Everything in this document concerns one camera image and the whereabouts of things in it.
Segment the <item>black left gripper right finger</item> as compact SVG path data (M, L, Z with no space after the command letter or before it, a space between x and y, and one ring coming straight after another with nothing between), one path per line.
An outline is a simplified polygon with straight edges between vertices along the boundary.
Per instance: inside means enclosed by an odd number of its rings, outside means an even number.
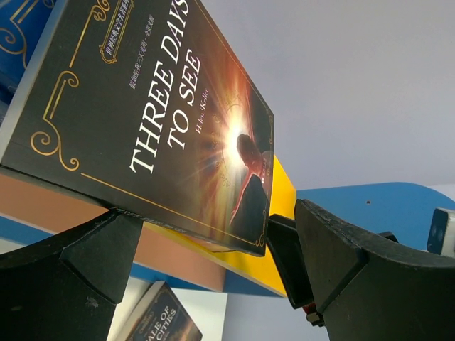
M309 200L294 214L331 340L453 340L454 260L348 223Z

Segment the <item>A Tale of Two Cities book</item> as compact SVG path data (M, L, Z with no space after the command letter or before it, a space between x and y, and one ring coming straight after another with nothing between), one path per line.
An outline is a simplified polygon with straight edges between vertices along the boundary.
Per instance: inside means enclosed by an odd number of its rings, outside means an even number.
M201 340L203 333L164 281L153 283L129 315L117 340Z

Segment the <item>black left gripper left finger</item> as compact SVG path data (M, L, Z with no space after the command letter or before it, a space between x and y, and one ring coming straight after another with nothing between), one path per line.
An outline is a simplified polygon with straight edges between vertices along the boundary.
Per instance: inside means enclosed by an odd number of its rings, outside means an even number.
M142 230L109 211L1 255L2 340L106 340Z

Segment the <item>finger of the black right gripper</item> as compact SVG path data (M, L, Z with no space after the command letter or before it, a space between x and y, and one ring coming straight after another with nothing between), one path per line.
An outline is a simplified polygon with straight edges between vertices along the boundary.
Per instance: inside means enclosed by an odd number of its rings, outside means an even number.
M271 215L266 227L266 243L291 306L311 310L314 296L295 221L278 214Z

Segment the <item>Three Days to See book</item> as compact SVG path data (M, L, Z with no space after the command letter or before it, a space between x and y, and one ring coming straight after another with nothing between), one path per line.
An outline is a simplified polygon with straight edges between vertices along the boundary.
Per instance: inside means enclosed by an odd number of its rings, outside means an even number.
M1 171L222 244L269 216L274 115L200 1L56 1Z

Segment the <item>Animal Farm book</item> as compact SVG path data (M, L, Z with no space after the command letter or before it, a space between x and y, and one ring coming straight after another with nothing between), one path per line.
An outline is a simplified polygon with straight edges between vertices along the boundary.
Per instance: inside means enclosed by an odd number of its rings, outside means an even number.
M1 102L11 103L56 1L1 2Z

